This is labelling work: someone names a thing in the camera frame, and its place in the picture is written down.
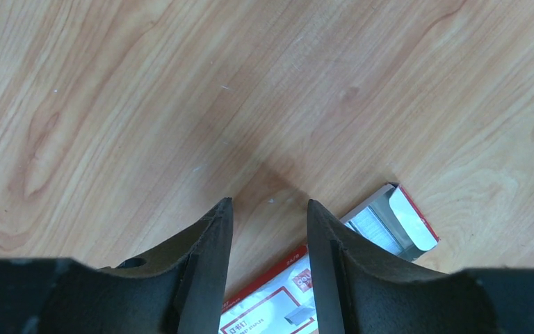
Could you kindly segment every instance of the wood grain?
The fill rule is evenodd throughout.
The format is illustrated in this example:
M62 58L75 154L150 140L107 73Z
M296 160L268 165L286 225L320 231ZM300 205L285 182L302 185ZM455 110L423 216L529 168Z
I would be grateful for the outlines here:
M534 1L0 1L0 257L113 266L231 196L231 295L387 180L421 264L534 267Z

